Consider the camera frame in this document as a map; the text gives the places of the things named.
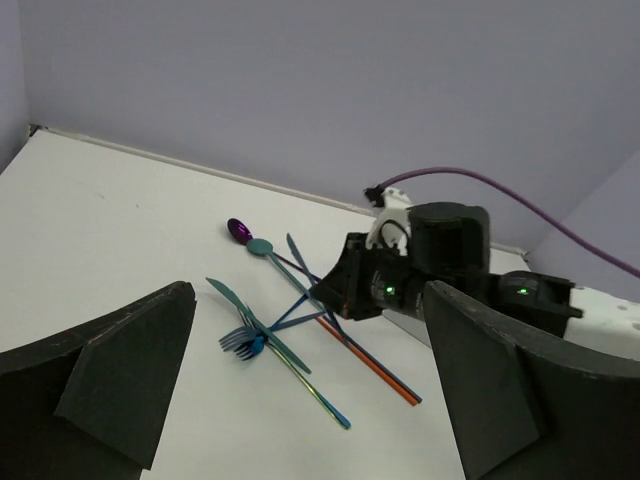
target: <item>chopstick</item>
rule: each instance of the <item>chopstick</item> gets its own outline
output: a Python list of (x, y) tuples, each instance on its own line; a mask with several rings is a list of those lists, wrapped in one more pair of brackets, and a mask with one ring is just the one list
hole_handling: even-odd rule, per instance
[[(287, 244), (289, 245), (291, 254), (295, 258), (295, 260), (298, 262), (300, 267), (302, 268), (303, 273), (307, 276), (311, 285), (315, 285), (317, 283), (317, 281), (315, 280), (317, 277), (309, 271), (309, 267), (307, 267), (307, 264), (304, 261), (304, 258), (302, 257), (302, 254), (300, 253), (300, 250), (298, 249), (296, 242), (293, 240), (293, 237), (290, 234), (287, 234)], [(311, 294), (309, 293), (309, 291), (305, 289), (304, 286), (300, 284), (300, 282), (295, 281), (293, 283), (298, 287), (298, 289), (303, 291), (304, 295), (312, 304), (319, 306), (311, 298)], [(411, 390), (398, 377), (396, 377), (387, 368), (385, 368), (384, 365), (382, 365), (378, 360), (376, 360), (376, 358), (373, 355), (367, 352), (363, 347), (358, 345), (358, 343), (355, 342), (349, 335), (347, 335), (346, 332), (342, 329), (342, 327), (338, 323), (338, 320), (335, 318), (333, 313), (331, 313), (325, 308), (320, 308), (320, 309), (326, 312), (327, 317), (322, 318), (322, 316), (319, 316), (319, 317), (316, 317), (316, 320), (318, 320), (325, 329), (327, 329), (332, 335), (334, 335), (336, 339), (344, 343), (344, 345), (349, 350), (351, 350), (352, 353), (354, 353), (360, 360), (362, 360), (367, 366), (369, 366), (369, 368), (371, 368), (374, 372), (376, 372), (376, 374), (378, 374), (380, 378), (382, 378), (385, 382), (387, 382), (387, 384), (389, 384), (391, 388), (393, 388), (396, 392), (398, 392), (412, 406), (415, 406), (418, 403), (422, 402), (422, 398), (420, 398), (420, 396), (417, 393)]]
[(422, 402), (413, 390), (402, 383), (395, 375), (387, 370), (380, 362), (378, 362), (371, 354), (359, 345), (356, 346), (349, 339), (344, 338), (322, 317), (316, 317), (316, 321), (324, 327), (331, 335), (333, 335), (340, 343), (344, 344), (351, 353), (358, 357), (365, 365), (373, 370), (382, 380), (384, 380), (391, 388), (393, 388), (402, 398), (404, 398), (412, 407)]

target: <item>white wall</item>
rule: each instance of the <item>white wall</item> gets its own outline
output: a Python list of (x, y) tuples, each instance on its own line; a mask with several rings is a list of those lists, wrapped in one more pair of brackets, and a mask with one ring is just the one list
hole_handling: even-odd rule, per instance
[(28, 109), (17, 0), (0, 0), (0, 173), (27, 139)]
[[(640, 267), (640, 152), (589, 195), (563, 222), (599, 248)], [(550, 233), (531, 254), (531, 267), (640, 301), (640, 280)]]
[[(640, 148), (637, 0), (21, 0), (32, 121), (364, 203), (468, 167), (558, 217)], [(468, 179), (416, 202), (546, 225)]]

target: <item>purple cable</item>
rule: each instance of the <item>purple cable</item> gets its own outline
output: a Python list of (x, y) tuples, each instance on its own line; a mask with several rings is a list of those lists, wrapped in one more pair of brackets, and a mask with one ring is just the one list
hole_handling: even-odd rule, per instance
[(600, 250), (598, 247), (596, 247), (592, 243), (587, 242), (585, 239), (578, 236), (573, 231), (569, 230), (567, 227), (562, 225), (562, 223), (560, 223), (558, 220), (553, 218), (551, 215), (542, 211), (540, 208), (536, 207), (529, 200), (527, 200), (526, 198), (523, 198), (522, 196), (520, 196), (518, 193), (511, 190), (510, 188), (505, 187), (504, 185), (501, 185), (498, 182), (491, 180), (488, 177), (485, 177), (484, 175), (481, 175), (476, 172), (472, 172), (471, 170), (465, 170), (464, 168), (457, 168), (457, 167), (421, 168), (419, 170), (412, 170), (410, 172), (406, 172), (401, 175), (397, 175), (393, 178), (390, 178), (389, 180), (380, 183), (378, 187), (384, 190), (385, 188), (390, 187), (391, 185), (394, 185), (398, 182), (402, 182), (403, 180), (408, 180), (410, 178), (415, 178), (415, 177), (421, 177), (423, 175), (431, 175), (433, 173), (453, 173), (457, 175), (464, 175), (466, 177), (471, 177), (471, 178), (475, 178), (476, 180), (480, 180), (481, 182), (492, 186), (496, 190), (500, 190), (502, 193), (513, 198), (514, 200), (521, 203), (522, 205), (527, 207), (529, 210), (537, 214), (544, 221), (546, 221), (547, 223), (552, 225), (554, 228), (556, 228), (560, 233), (569, 237), (571, 240), (576, 242), (578, 245), (580, 245), (582, 248), (584, 248), (588, 252), (591, 252), (595, 256), (600, 257), (602, 260), (610, 263), (611, 265), (615, 265), (616, 267), (618, 267), (621, 270), (624, 270), (630, 275), (633, 275), (636, 278), (640, 278), (640, 270), (638, 270), (634, 266), (626, 262), (623, 262), (619, 258), (616, 258), (613, 255), (610, 255), (609, 253), (605, 252), (604, 250)]

